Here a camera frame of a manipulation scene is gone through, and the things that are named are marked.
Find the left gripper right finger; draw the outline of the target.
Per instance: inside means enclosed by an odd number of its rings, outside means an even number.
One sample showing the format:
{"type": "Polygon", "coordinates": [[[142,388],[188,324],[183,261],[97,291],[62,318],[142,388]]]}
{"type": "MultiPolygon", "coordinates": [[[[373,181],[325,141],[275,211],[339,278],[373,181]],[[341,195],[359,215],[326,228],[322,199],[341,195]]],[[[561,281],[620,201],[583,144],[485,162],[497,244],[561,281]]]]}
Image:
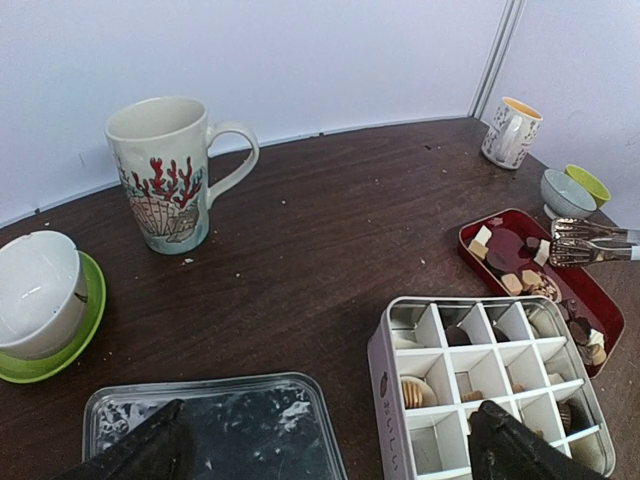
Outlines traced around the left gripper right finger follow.
{"type": "Polygon", "coordinates": [[[468,451],[475,480],[601,479],[570,459],[491,400],[470,416],[468,451]]]}

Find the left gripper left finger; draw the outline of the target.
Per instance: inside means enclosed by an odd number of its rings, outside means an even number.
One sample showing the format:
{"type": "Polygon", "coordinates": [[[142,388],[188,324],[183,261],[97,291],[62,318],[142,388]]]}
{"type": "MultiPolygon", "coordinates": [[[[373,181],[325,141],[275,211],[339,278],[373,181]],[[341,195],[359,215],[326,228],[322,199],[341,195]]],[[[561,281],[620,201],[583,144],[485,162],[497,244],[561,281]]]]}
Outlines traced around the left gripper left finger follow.
{"type": "Polygon", "coordinates": [[[196,457],[190,414],[180,399],[165,404],[117,444],[59,479],[191,479],[196,457]]]}

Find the lilac bunny tin lid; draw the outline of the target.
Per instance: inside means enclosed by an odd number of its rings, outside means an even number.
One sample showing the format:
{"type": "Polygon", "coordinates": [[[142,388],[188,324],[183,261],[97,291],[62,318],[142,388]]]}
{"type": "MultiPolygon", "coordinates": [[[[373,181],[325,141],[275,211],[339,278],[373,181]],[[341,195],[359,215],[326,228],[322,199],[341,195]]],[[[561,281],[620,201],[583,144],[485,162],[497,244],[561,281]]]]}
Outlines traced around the lilac bunny tin lid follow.
{"type": "Polygon", "coordinates": [[[105,387],[84,412],[83,459],[116,444],[181,399],[196,479],[344,479],[322,389],[300,372],[105,387]]]}

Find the lilac tin box with dividers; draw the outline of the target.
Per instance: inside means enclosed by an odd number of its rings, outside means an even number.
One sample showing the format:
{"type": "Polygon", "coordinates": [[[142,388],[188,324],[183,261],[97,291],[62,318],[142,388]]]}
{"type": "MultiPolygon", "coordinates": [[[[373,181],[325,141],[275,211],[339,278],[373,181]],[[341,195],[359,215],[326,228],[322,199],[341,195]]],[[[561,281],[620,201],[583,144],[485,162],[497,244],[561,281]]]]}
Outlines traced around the lilac tin box with dividers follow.
{"type": "Polygon", "coordinates": [[[544,297],[396,298],[368,362],[388,479],[470,478],[471,418],[485,401],[589,471],[614,471],[589,375],[544,297]]]}

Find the red chocolate tray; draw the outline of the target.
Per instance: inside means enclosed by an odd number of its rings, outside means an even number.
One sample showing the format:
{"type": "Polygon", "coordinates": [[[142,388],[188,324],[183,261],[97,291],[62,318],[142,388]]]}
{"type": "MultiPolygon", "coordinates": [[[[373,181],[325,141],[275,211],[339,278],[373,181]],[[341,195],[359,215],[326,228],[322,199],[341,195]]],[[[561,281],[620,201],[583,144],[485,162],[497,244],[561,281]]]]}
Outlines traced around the red chocolate tray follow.
{"type": "Polygon", "coordinates": [[[595,279],[582,268],[555,268],[549,261],[536,261],[542,241],[550,234],[522,210],[509,208],[463,225],[458,232],[458,253],[500,296],[514,292],[503,282],[525,271],[541,277],[536,288],[523,288],[522,296],[542,295],[554,301],[575,342],[593,339],[604,351],[597,361],[584,359],[588,375],[602,371],[624,330],[625,320],[618,305],[595,279]]]}

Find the white metal tongs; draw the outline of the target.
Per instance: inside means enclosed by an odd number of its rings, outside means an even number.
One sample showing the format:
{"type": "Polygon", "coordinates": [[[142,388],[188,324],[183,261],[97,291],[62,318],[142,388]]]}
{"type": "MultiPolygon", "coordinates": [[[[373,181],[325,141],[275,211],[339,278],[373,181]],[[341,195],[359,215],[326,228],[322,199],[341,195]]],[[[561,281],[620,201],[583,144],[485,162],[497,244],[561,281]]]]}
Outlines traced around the white metal tongs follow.
{"type": "Polygon", "coordinates": [[[549,261],[554,267],[639,260],[638,230],[557,218],[551,223],[551,236],[549,261]]]}

